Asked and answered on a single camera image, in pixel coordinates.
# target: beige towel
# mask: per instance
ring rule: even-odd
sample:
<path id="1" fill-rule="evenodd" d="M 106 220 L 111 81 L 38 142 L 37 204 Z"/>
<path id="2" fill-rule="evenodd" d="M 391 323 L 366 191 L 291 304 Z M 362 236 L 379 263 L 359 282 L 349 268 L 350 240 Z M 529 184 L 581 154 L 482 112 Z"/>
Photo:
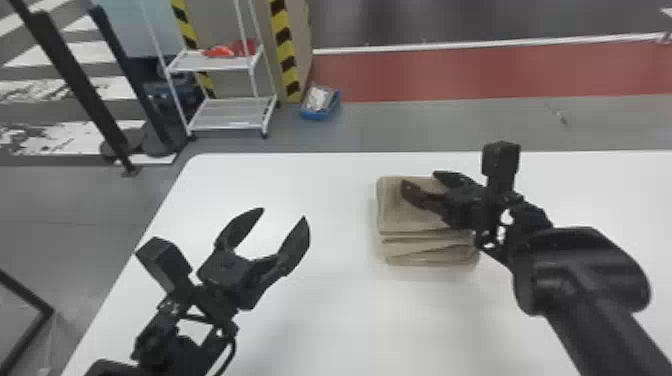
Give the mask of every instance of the beige towel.
<path id="1" fill-rule="evenodd" d="M 451 230 L 438 215 L 420 210 L 401 197 L 407 179 L 432 193 L 447 188 L 433 178 L 389 176 L 378 179 L 378 231 L 383 256 L 395 265 L 470 264 L 478 260 L 471 231 Z"/>

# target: white table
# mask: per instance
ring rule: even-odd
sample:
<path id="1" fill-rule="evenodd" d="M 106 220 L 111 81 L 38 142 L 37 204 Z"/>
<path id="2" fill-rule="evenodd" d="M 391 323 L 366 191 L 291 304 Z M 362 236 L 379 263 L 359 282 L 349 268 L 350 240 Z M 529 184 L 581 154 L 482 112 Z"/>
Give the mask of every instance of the white table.
<path id="1" fill-rule="evenodd" d="M 633 255 L 653 285 L 637 318 L 672 355 L 672 153 L 525 153 L 517 190 L 556 225 L 593 225 Z M 301 215 L 312 245 L 292 275 L 238 315 L 228 375 L 573 375 L 545 320 L 517 307 L 511 276 L 488 257 L 473 270 L 401 268 L 376 255 L 374 182 L 459 170 L 480 153 L 200 155 L 182 171 L 141 244 L 176 243 L 194 268 L 231 218 L 263 206 L 239 248 L 274 253 Z M 164 293 L 132 258 L 64 375 L 96 359 L 130 362 L 135 337 Z M 201 326 L 183 326 L 200 336 Z"/>

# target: red wall stripe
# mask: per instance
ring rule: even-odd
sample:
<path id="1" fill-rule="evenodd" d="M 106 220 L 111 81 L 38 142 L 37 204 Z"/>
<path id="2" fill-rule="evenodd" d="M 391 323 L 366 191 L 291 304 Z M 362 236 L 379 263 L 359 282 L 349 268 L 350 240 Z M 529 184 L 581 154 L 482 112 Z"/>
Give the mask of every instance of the red wall stripe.
<path id="1" fill-rule="evenodd" d="M 414 101 L 672 93 L 672 46 L 624 42 L 315 56 L 344 100 Z"/>

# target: white floor marking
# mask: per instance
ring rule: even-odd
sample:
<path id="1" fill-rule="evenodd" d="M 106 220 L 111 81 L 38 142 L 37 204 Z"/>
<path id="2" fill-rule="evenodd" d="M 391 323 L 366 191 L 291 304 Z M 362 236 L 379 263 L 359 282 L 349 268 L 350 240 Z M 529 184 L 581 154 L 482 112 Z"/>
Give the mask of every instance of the white floor marking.
<path id="1" fill-rule="evenodd" d="M 77 21 L 66 26 L 65 29 L 63 29 L 63 31 L 70 32 L 70 31 L 87 31 L 97 29 L 98 27 L 96 26 L 96 23 L 93 22 L 93 19 L 90 16 L 83 16 Z"/>
<path id="2" fill-rule="evenodd" d="M 109 63 L 116 59 L 104 41 L 68 43 L 68 47 L 80 64 Z M 33 46 L 26 52 L 10 60 L 5 67 L 31 67 L 51 65 L 51 61 L 40 46 Z"/>
<path id="3" fill-rule="evenodd" d="M 40 9 L 51 11 L 53 9 L 58 8 L 62 4 L 67 3 L 70 0 L 42 0 L 38 1 L 37 3 L 29 6 L 28 8 L 31 11 L 37 11 Z M 16 13 L 12 13 L 9 16 L 4 17 L 3 19 L 0 20 L 0 37 L 9 34 L 12 31 L 20 28 L 23 26 L 23 21 L 21 21 L 21 18 Z"/>
<path id="4" fill-rule="evenodd" d="M 177 154 L 173 153 L 165 157 L 154 158 L 146 154 L 134 154 L 128 157 L 131 160 L 131 163 L 138 166 L 151 166 L 151 165 L 167 165 L 172 164 L 177 158 Z M 121 166 L 121 162 L 115 161 L 115 165 Z"/>
<path id="5" fill-rule="evenodd" d="M 93 77 L 91 83 L 103 100 L 135 99 L 131 84 L 124 76 Z M 0 104 L 39 103 L 74 98 L 61 79 L 0 81 Z"/>
<path id="6" fill-rule="evenodd" d="M 529 38 L 507 39 L 482 42 L 446 42 L 446 43 L 418 43 L 402 44 L 396 46 L 371 46 L 371 47 L 341 47 L 341 48 L 318 48 L 313 51 L 314 55 L 342 55 L 375 52 L 404 52 L 404 51 L 431 51 L 452 50 L 465 48 L 489 48 L 489 47 L 524 47 L 524 46 L 549 46 L 558 44 L 588 44 L 607 42 L 636 42 L 655 41 L 664 33 L 639 33 L 639 34 L 614 34 L 598 36 L 580 36 L 563 38 Z"/>
<path id="7" fill-rule="evenodd" d="M 144 123 L 144 120 L 117 121 L 121 129 L 140 128 Z M 10 135 L 2 134 L 2 144 L 12 143 L 12 136 L 21 136 L 20 128 L 36 130 L 40 135 L 27 137 L 18 143 L 13 155 L 99 155 L 99 146 L 103 142 L 103 136 L 93 122 L 75 121 L 50 126 L 15 124 L 4 132 L 11 132 Z"/>

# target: shelf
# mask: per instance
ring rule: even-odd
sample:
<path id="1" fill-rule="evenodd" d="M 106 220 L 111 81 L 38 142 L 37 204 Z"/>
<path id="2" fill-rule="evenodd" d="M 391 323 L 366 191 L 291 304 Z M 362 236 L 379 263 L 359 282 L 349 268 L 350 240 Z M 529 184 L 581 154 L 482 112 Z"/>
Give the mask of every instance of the shelf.
<path id="1" fill-rule="evenodd" d="M 257 47 L 257 53 L 247 57 L 219 58 L 207 57 L 202 54 L 203 50 L 183 49 L 168 66 L 168 71 L 176 72 L 208 72 L 208 71 L 232 71 L 248 70 L 252 72 L 264 53 L 264 46 Z"/>
<path id="2" fill-rule="evenodd" d="M 194 114 L 192 131 L 219 129 L 260 129 L 267 133 L 268 121 L 278 97 L 205 99 Z"/>

